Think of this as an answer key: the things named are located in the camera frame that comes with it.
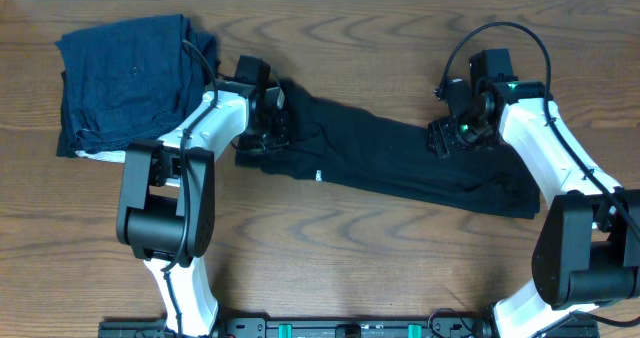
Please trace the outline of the black polo shirt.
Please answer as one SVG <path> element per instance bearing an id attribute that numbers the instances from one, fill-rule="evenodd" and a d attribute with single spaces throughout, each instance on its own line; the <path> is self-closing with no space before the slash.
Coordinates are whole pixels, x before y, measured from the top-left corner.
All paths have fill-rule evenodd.
<path id="1" fill-rule="evenodd" d="M 422 127 L 314 97 L 292 80 L 281 86 L 289 145 L 238 152 L 236 165 L 510 218 L 531 219 L 540 210 L 540 190 L 508 146 L 440 158 Z"/>

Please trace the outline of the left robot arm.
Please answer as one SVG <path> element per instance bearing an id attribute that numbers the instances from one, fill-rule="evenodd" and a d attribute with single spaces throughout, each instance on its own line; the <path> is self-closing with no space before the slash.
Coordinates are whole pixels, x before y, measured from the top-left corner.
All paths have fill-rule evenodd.
<path id="1" fill-rule="evenodd" d="M 126 150 L 116 236 L 155 279 L 167 316 L 103 322 L 102 337 L 208 337 L 219 305 L 203 255 L 215 223 L 215 163 L 230 145 L 263 154 L 289 143 L 285 95 L 264 60 L 240 57 L 212 77 L 200 105 L 171 132 Z"/>

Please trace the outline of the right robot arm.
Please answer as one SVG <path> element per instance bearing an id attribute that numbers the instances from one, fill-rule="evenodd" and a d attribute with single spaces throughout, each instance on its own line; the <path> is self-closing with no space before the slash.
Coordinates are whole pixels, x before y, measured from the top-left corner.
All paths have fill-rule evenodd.
<path id="1" fill-rule="evenodd" d="M 597 334 L 593 310 L 639 295 L 639 193 L 606 174 L 571 134 L 547 84 L 523 81 L 505 49 L 469 60 L 470 79 L 437 91 L 449 116 L 428 127 L 440 158 L 504 142 L 549 205 L 532 278 L 475 321 L 475 337 Z"/>

